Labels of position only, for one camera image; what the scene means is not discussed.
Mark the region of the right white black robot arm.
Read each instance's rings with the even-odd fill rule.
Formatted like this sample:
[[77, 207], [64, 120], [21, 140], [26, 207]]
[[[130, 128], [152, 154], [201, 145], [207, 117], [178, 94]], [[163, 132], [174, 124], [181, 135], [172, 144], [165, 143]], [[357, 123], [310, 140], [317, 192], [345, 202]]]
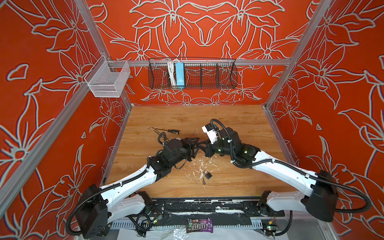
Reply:
[[[372, 206], [367, 195], [336, 183], [329, 172], [321, 170], [315, 173], [301, 169], [274, 158], [253, 145], [242, 143], [238, 133], [225, 127], [219, 120], [212, 119], [202, 130], [209, 138], [204, 142], [203, 152], [206, 156], [229, 156], [231, 163], [237, 168], [263, 172], [295, 188], [294, 192], [287, 193], [265, 192], [265, 204], [275, 212], [307, 212], [318, 220], [332, 222], [335, 213], [363, 213]], [[355, 209], [338, 209], [339, 189], [361, 197], [364, 205]]]

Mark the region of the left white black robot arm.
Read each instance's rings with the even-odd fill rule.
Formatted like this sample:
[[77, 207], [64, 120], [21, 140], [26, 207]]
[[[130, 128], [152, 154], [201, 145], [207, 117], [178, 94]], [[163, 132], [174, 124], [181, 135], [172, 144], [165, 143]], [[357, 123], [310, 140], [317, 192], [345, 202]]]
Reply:
[[65, 229], [69, 235], [89, 239], [117, 219], [148, 216], [143, 210], [152, 200], [140, 189], [170, 174], [179, 162], [192, 161], [199, 150], [199, 138], [168, 140], [165, 133], [159, 138], [165, 139], [163, 148], [147, 157], [139, 170], [112, 184], [91, 185], [85, 190], [67, 219]]

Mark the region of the large black yellow screwdriver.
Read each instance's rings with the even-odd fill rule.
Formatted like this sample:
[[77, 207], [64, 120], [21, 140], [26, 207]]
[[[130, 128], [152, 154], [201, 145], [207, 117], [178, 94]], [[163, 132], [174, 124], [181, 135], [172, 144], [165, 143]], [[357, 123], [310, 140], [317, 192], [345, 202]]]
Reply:
[[156, 130], [168, 132], [168, 133], [175, 134], [175, 135], [179, 135], [181, 133], [180, 130], [173, 130], [173, 129], [156, 129]]

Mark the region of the dark padlock near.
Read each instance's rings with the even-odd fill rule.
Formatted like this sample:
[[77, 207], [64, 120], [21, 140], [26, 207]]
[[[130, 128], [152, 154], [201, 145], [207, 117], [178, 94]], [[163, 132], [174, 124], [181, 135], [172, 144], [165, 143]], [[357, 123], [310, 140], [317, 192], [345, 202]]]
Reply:
[[207, 180], [209, 180], [209, 179], [212, 178], [213, 175], [212, 175], [209, 171], [205, 171], [205, 172], [204, 172], [204, 176], [205, 176], [205, 178], [206, 178]]

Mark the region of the m&m candy bag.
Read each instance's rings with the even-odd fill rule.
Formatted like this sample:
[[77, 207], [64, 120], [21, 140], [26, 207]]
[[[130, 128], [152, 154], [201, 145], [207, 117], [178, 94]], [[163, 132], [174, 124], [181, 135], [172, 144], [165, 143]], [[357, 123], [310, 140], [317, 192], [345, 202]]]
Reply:
[[213, 233], [213, 230], [214, 226], [211, 218], [187, 220], [187, 233]]

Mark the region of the light blue box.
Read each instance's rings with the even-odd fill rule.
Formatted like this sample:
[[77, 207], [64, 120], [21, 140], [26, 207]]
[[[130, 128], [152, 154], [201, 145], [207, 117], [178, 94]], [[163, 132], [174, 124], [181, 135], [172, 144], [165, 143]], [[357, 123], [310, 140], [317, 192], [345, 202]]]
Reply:
[[180, 89], [183, 89], [185, 87], [184, 63], [176, 62], [175, 70], [176, 70], [177, 87]]

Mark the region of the small electronics board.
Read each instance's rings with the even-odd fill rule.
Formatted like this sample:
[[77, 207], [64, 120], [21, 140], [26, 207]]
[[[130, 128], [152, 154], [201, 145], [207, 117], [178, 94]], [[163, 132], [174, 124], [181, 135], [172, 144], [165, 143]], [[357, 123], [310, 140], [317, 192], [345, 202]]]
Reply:
[[279, 226], [277, 225], [276, 220], [270, 220], [268, 222], [263, 223], [263, 228], [261, 232], [267, 237], [274, 238], [278, 230]]

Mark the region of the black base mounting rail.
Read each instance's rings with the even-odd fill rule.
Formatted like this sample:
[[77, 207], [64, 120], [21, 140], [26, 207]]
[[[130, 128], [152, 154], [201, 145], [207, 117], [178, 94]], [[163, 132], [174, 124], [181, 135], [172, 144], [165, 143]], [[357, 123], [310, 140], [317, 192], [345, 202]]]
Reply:
[[259, 205], [260, 197], [201, 197], [201, 198], [153, 198], [153, 204], [145, 208], [151, 217], [169, 214], [240, 214], [247, 217], [284, 217], [284, 211], [275, 212]]

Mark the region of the white mesh wall basket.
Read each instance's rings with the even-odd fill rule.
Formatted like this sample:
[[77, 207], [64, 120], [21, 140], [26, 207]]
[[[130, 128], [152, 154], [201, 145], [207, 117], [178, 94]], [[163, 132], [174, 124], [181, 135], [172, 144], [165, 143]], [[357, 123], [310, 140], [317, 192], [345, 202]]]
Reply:
[[119, 98], [131, 75], [127, 61], [121, 67], [110, 66], [112, 61], [101, 57], [85, 76], [85, 81], [96, 98]]

